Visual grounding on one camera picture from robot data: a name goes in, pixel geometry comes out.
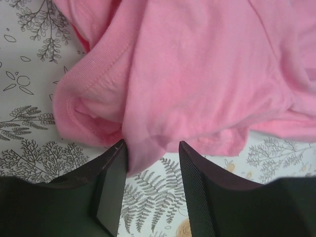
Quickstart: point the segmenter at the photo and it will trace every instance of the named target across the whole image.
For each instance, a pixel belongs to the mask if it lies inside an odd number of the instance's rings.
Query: black plastic jaw
[[[316,237],[316,178],[261,185],[179,147],[193,237]]]
[[[0,178],[0,236],[116,237],[127,173],[123,140],[50,183]]]

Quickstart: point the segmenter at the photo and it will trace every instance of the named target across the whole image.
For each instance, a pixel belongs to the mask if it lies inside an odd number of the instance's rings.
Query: pink t-shirt
[[[124,138],[129,175],[187,141],[237,155],[249,130],[316,142],[315,0],[55,0],[88,54],[59,82],[62,137]]]

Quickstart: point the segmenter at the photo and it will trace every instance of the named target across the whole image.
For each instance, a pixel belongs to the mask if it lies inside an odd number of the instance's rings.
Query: white paper with botanical print
[[[49,181],[104,152],[54,126],[55,86],[84,52],[51,0],[0,0],[0,18],[0,175]],[[261,183],[316,174],[316,144],[256,133],[238,157],[206,158]],[[119,237],[191,236],[187,218],[177,154],[126,181]]]

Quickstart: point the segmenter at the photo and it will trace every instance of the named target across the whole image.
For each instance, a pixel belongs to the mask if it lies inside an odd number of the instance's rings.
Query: gray leaf pattern
[[[51,113],[42,113],[38,107],[24,106],[13,110],[8,120],[0,121],[0,140],[23,140],[24,135],[32,133],[30,128],[48,130],[48,125],[55,124]]]
[[[39,146],[35,140],[24,139],[19,150],[1,151],[0,172],[2,176],[16,176],[38,183],[66,174],[87,163],[90,158],[74,143],[65,146],[54,141]]]
[[[22,32],[30,31],[33,35],[30,39],[33,41],[43,40],[42,49],[39,49],[37,56],[45,61],[58,63],[61,58],[61,44],[68,45],[71,38],[70,32],[66,29],[69,25],[66,17],[58,10],[52,0],[42,0],[37,9],[30,9],[28,3],[30,0],[11,0],[9,4],[12,8],[18,10],[16,13],[18,23]],[[16,42],[12,36],[4,36],[8,42]],[[24,62],[29,62],[27,57],[21,58]]]
[[[132,224],[141,233],[144,223],[149,222],[155,233],[162,217],[166,224],[171,224],[176,212],[185,204],[179,162],[167,158],[161,158],[159,162],[164,173],[156,174],[147,169],[133,178],[135,185],[128,183],[125,186],[121,218],[128,233],[131,233]]]
[[[277,170],[300,164],[304,152],[311,148],[311,144],[298,148],[297,142],[269,137],[261,144],[249,147],[247,163],[261,167],[259,180],[265,184],[275,177]]]

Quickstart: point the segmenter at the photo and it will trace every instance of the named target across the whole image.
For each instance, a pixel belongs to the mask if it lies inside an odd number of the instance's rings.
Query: leaf drawing
[[[16,87],[16,84],[10,84],[9,86],[7,86],[5,89],[3,89],[3,91],[6,91],[6,90],[10,90],[12,88]]]
[[[155,198],[156,206],[155,206],[154,217],[152,220],[152,232],[154,232],[158,221],[160,220],[162,215],[170,207],[170,205],[173,203],[175,199],[176,199],[175,195],[172,193],[169,193],[168,191],[162,192],[160,195],[158,195]]]
[[[170,159],[161,158],[160,161],[164,165],[166,171],[166,187],[174,188],[174,200],[167,212],[167,223],[173,221],[178,209],[186,203],[184,187],[181,176],[181,169],[178,162],[171,161]]]
[[[53,141],[41,147],[35,140],[22,140],[22,152],[5,150],[1,152],[0,172],[3,176],[17,176],[29,182],[49,182],[74,169],[76,164],[88,162],[83,149],[74,144],[61,146]],[[72,160],[63,156],[69,149],[75,149]]]
[[[20,57],[23,62],[31,62],[31,59],[25,56]]]
[[[43,42],[42,49],[39,49],[37,56],[42,61],[48,59],[49,62],[57,63],[57,60],[61,58],[60,42],[68,45],[71,40],[70,32],[65,29],[69,25],[66,17],[52,0],[42,0],[40,7],[35,11],[26,6],[30,0],[11,0],[11,2],[11,7],[20,10],[17,16],[21,31],[28,30],[33,33],[30,39]]]
[[[123,207],[132,206],[137,203],[144,195],[141,191],[137,190],[137,187],[133,187],[131,184],[126,184],[124,188]]]
[[[30,128],[48,130],[47,125],[55,124],[53,114],[42,113],[38,107],[24,106],[10,113],[11,119],[0,121],[0,140],[23,140],[23,136],[30,134]]]
[[[149,237],[167,237],[166,233],[156,231],[154,234],[150,234]]]
[[[133,223],[140,233],[144,223],[150,221],[148,219],[151,219],[154,233],[163,216],[166,216],[168,224],[172,223],[186,203],[179,162],[166,158],[161,158],[160,162],[165,174],[156,175],[145,170],[134,177],[138,187],[132,184],[125,186],[121,218],[128,233]]]
[[[31,92],[30,90],[28,90],[27,88],[23,87],[23,86],[19,86],[20,90],[22,90],[23,92],[29,94],[29,95],[34,95],[33,92]]]
[[[130,234],[130,228],[131,228],[132,222],[135,218],[135,213],[136,213],[136,206],[132,206],[132,207],[128,206],[125,209],[123,209],[121,212],[121,216],[123,217],[124,224],[125,224],[125,229],[129,234]]]
[[[296,142],[269,137],[263,143],[249,148],[247,163],[254,167],[260,166],[262,175],[259,179],[262,183],[267,183],[280,168],[299,164],[307,149],[311,147],[298,149]]]
[[[16,39],[13,36],[4,35],[4,38],[5,38],[6,41],[8,41],[10,43],[16,43]]]
[[[147,197],[138,204],[136,229],[139,233],[141,232],[147,217],[150,215],[151,209],[154,208],[154,201],[155,200],[152,197]]]
[[[154,173],[155,172],[149,173],[149,170],[145,170],[135,177],[137,184],[142,187],[146,195],[157,194],[164,188],[163,182],[165,178],[162,178],[161,175],[154,177]]]
[[[11,80],[15,80],[15,76],[11,72],[6,71],[5,73]]]

